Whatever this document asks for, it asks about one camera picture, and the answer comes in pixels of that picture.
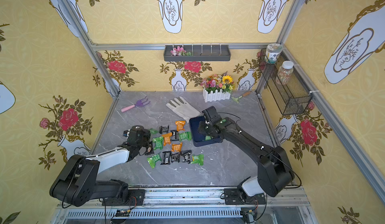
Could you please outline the small dark cookie packet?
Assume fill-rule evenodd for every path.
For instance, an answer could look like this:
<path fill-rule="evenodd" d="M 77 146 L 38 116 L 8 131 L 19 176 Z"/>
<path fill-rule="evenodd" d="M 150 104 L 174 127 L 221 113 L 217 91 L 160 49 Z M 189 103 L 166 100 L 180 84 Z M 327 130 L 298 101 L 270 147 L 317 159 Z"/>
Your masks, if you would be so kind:
<path fill-rule="evenodd" d="M 161 135 L 169 133 L 169 125 L 166 126 L 160 126 L 159 127 L 159 133 Z"/>

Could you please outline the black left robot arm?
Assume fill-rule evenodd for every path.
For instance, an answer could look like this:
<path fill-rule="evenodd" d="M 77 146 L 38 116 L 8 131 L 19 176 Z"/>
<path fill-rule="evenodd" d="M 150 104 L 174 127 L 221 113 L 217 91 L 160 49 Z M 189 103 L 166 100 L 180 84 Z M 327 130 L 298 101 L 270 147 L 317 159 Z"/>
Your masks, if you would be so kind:
<path fill-rule="evenodd" d="M 98 199 L 104 200 L 106 206 L 138 203 L 144 195 L 135 197 L 127 183 L 115 179 L 97 180 L 101 172 L 132 161 L 141 148 L 150 144 L 151 133 L 143 126 L 133 126 L 124 136 L 127 140 L 112 150 L 91 156 L 71 156 L 52 184 L 50 196 L 75 207 Z"/>

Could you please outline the checkered black cookie packet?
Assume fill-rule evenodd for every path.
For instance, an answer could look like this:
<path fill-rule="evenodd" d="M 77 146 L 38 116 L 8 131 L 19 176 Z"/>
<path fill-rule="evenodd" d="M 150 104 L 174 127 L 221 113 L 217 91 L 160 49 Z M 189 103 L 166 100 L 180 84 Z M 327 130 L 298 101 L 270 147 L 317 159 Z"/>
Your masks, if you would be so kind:
<path fill-rule="evenodd" d="M 191 150 L 182 151 L 180 153 L 180 156 L 183 158 L 182 162 L 190 164 L 190 162 L 191 162 L 191 154 L 192 154 Z"/>

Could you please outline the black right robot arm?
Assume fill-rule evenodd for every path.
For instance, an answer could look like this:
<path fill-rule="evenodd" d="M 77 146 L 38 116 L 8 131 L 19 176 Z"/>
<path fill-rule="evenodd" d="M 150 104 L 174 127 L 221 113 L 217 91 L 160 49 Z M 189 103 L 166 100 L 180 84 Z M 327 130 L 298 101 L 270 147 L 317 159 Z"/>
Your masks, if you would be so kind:
<path fill-rule="evenodd" d="M 199 123 L 199 132 L 225 139 L 245 152 L 257 164 L 258 185 L 267 195 L 276 197 L 294 180 L 294 171 L 282 147 L 262 143 L 231 118 L 222 118 L 213 106 L 203 110 L 202 114 L 204 120 Z"/>

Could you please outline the dark blue storage box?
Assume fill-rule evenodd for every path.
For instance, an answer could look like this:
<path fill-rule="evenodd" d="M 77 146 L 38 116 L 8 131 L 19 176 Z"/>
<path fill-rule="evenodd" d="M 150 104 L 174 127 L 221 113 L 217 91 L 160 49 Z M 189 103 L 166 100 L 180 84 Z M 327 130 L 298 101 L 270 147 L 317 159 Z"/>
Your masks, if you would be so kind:
<path fill-rule="evenodd" d="M 205 134 L 201 134 L 199 132 L 199 123 L 201 121 L 205 121 L 204 116 L 198 116 L 189 120 L 190 132 L 194 146 L 202 147 L 211 144 L 222 143 L 222 139 L 219 136 L 217 138 L 208 139 Z"/>

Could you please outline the orange cookie packet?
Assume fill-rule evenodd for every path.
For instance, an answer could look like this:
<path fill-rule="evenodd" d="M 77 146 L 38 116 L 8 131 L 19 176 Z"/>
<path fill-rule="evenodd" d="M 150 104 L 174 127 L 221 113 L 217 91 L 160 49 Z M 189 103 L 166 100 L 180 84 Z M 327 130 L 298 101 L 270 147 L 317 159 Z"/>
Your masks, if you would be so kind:
<path fill-rule="evenodd" d="M 175 121 L 175 125 L 176 125 L 176 130 L 179 132 L 179 131 L 185 131 L 185 126 L 186 124 L 186 121 Z"/>
<path fill-rule="evenodd" d="M 171 145 L 172 152 L 181 152 L 181 149 L 182 149 L 182 143 Z"/>
<path fill-rule="evenodd" d="M 171 144 L 172 136 L 173 136 L 172 132 L 162 135 L 162 137 L 163 137 L 163 145 L 164 146 Z"/>

